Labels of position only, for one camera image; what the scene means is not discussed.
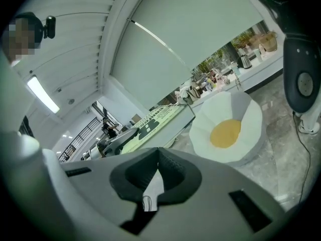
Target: marble floor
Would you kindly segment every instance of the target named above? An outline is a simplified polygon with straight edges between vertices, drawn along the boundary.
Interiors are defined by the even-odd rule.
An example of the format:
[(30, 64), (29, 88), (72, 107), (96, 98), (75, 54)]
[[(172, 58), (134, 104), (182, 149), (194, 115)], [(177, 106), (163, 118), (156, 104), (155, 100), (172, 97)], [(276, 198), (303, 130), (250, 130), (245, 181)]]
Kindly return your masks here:
[[(268, 138), (251, 162), (235, 169), (266, 189), (285, 210), (289, 210), (299, 202), (308, 167), (308, 153), (295, 131), (292, 110), (284, 95), (283, 75), (250, 95), (262, 107)], [(190, 127), (181, 132), (172, 149), (195, 154), (189, 138)], [(299, 136), (311, 153), (310, 170), (302, 195), (304, 200), (320, 171), (321, 132), (316, 135), (299, 133)]]

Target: white ceiling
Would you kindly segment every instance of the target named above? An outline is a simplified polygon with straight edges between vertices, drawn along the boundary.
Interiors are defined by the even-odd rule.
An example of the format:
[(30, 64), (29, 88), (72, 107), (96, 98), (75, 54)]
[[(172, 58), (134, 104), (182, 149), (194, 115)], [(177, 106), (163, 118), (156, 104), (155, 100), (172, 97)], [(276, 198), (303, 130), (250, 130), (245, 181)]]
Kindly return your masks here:
[[(34, 55), (23, 58), (15, 66), (15, 70), (25, 82), (36, 75), (45, 91), (60, 108), (56, 115), (52, 116), (36, 100), (27, 114), (33, 131), (53, 128), (59, 120), (63, 123), (66, 118), (70, 118), (72, 109), (72, 114), (76, 117), (86, 108), (78, 105), (85, 103), (89, 106), (93, 102), (91, 98), (95, 97), (94, 94), (100, 94), (100, 41), (114, 1), (28, 0), (22, 6), (20, 12), (33, 12), (43, 24), (49, 15), (57, 18), (55, 38), (43, 39), (41, 48), (37, 49)], [(70, 99), (75, 100), (72, 105), (68, 104)]]

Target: roller blind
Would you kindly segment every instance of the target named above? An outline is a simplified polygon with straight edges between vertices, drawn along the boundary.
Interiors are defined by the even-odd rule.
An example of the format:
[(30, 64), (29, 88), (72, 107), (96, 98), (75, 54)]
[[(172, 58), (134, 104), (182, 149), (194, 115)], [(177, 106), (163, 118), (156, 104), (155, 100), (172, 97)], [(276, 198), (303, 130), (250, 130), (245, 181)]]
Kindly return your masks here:
[(132, 19), (191, 69), (263, 20), (249, 0), (142, 0)]
[(112, 75), (146, 109), (192, 76), (165, 46), (133, 23), (120, 42)]

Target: kettle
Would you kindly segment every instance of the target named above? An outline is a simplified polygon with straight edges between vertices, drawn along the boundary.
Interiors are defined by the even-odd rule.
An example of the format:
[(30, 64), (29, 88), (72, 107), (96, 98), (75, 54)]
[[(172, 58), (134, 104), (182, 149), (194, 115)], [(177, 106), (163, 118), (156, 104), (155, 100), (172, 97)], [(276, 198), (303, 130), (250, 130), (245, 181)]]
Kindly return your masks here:
[(239, 68), (244, 68), (244, 69), (249, 69), (252, 67), (252, 64), (250, 62), (250, 59), (248, 58), (247, 55), (241, 55), (237, 59), (237, 64)]

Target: person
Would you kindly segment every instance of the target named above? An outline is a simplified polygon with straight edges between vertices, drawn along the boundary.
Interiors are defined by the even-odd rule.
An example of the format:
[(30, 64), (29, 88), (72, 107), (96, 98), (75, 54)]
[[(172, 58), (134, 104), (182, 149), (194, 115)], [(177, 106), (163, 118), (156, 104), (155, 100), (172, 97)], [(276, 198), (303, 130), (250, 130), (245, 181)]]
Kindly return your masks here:
[(104, 123), (104, 125), (102, 126), (102, 130), (104, 131), (104, 133), (106, 133), (107, 135), (109, 135), (109, 138), (111, 138), (111, 139), (114, 138), (114, 137), (116, 137), (117, 134), (116, 134), (116, 131), (115, 131), (114, 129), (118, 126), (118, 124), (117, 124), (117, 125), (114, 125), (114, 126), (109, 126), (109, 125), (107, 124), (108, 120), (107, 120), (106, 117), (103, 118), (102, 121), (103, 121), (103, 123)]

